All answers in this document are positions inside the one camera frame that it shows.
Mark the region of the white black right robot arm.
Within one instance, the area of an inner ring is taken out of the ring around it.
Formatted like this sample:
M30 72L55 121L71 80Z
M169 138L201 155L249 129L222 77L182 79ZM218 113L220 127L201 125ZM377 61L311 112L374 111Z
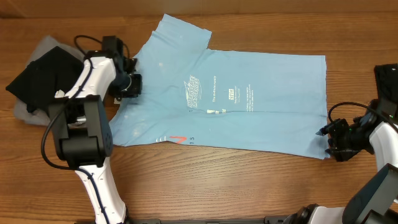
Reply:
M310 204L284 219L284 223L397 223L397 103L372 100L351 124L330 119L319 130L329 137L329 155L347 162L359 153L373 158L373 176L342 207Z

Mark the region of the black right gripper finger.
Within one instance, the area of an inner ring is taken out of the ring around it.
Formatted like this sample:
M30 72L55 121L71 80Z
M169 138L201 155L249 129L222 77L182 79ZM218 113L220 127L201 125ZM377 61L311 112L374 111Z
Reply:
M329 123L325 125L324 127L320 128L317 132L316 135L318 136L325 136L327 134L330 134L334 130L334 123Z
M337 148L329 148L326 149L325 152L329 154L331 157L333 157L337 162L348 161L359 153L359 151L351 149L339 150Z

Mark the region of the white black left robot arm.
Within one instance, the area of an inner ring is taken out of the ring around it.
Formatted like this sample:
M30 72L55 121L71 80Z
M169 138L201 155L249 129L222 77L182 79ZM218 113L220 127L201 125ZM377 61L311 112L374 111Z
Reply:
M142 91L137 60L115 36L104 36L100 50L84 55L84 68L66 93L56 92L49 106L50 122L41 140L44 161L74 171L85 186L95 223L131 223L111 172L113 137L104 108L107 95L136 98Z

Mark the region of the light blue t-shirt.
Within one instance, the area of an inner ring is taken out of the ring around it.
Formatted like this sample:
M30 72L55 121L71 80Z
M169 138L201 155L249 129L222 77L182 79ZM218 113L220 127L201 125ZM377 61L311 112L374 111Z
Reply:
M211 50L211 32L165 15L137 53L142 93L110 121L113 143L327 158L326 59Z

